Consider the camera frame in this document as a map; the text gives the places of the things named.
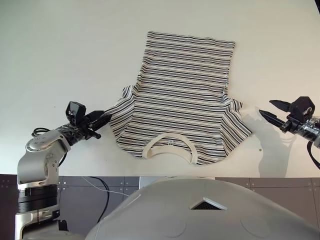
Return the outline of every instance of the white wire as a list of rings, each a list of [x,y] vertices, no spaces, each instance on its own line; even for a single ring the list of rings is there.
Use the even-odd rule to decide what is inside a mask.
[[[96,185],[94,185],[93,183],[91,183],[88,179],[86,179],[84,176],[82,176],[82,178],[88,183],[90,184],[92,187],[95,187],[96,189],[100,190],[100,191],[104,191],[104,192],[109,192],[109,193],[114,193],[114,194],[122,194],[124,196],[129,197],[129,195],[122,193],[122,192],[118,192],[118,191],[110,191],[110,190],[104,190],[101,189],[100,187],[97,187]]]

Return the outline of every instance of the floor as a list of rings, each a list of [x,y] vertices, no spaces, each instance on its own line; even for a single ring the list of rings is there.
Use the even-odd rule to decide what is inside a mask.
[[[132,194],[139,189],[139,177],[101,177],[111,191]],[[96,179],[91,183],[103,189]],[[249,188],[320,227],[320,178],[221,178]],[[71,232],[86,236],[96,224],[106,203],[106,192],[96,189],[80,176],[61,176],[58,186],[60,219]],[[106,213],[114,210],[126,196],[111,193]],[[0,236],[13,239],[17,212],[17,176],[0,174]]]

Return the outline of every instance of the t-shirt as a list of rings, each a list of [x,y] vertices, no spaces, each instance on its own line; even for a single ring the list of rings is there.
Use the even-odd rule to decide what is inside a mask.
[[[226,158],[252,132],[229,98],[235,42],[148,32],[135,85],[107,111],[116,143],[138,158],[173,153],[191,164]]]

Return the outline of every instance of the white tabletop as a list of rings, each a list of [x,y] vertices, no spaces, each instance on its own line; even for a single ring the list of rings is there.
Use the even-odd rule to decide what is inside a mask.
[[[320,15],[314,0],[94,0],[0,2],[0,174],[15,174],[34,128],[65,123],[69,101],[88,112],[136,81],[147,31],[232,40],[229,96],[254,134],[207,166],[161,154],[134,158],[102,138],[72,147],[70,176],[320,177],[307,141],[266,123],[269,100],[309,96],[320,116]],[[314,149],[320,159],[320,150]]]

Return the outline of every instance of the black cable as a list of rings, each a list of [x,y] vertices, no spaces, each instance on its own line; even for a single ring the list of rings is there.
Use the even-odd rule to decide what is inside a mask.
[[[316,165],[316,167],[317,167],[318,169],[320,169],[320,162],[318,162],[318,161],[315,159],[315,157],[312,155],[312,152],[311,152],[312,143],[313,143],[312,141],[309,141],[308,144],[306,145],[306,149],[307,149],[307,151],[308,151],[308,153],[309,153],[309,156],[310,156],[310,158],[312,159],[313,163]]]
[[[46,132],[49,132],[50,130],[48,128],[45,128],[45,127],[37,127],[36,129],[33,130],[33,132],[31,133],[31,136],[32,137],[37,137],[41,134],[39,133],[46,133]]]
[[[49,132],[50,129],[48,128],[45,128],[45,127],[37,127],[33,130],[33,132],[31,133],[31,136],[32,137],[38,137],[40,136],[41,134],[40,133],[47,133]],[[67,156],[67,153],[65,153],[61,159],[61,161],[59,162],[59,167],[62,165],[62,163],[64,162],[64,160],[66,159],[66,156]]]
[[[96,176],[90,176],[89,178],[98,179],[98,180],[103,184],[105,190],[107,190],[107,192],[106,192],[107,197],[106,197],[106,202],[105,202],[104,209],[103,209],[103,211],[102,211],[102,213],[101,213],[98,221],[96,222],[96,223],[98,224],[98,223],[100,222],[102,216],[105,214],[105,212],[106,212],[106,210],[107,210],[107,207],[108,207],[108,205],[109,205],[110,192],[108,192],[108,191],[109,191],[108,185],[107,185],[106,182],[103,181],[101,178],[96,177]]]

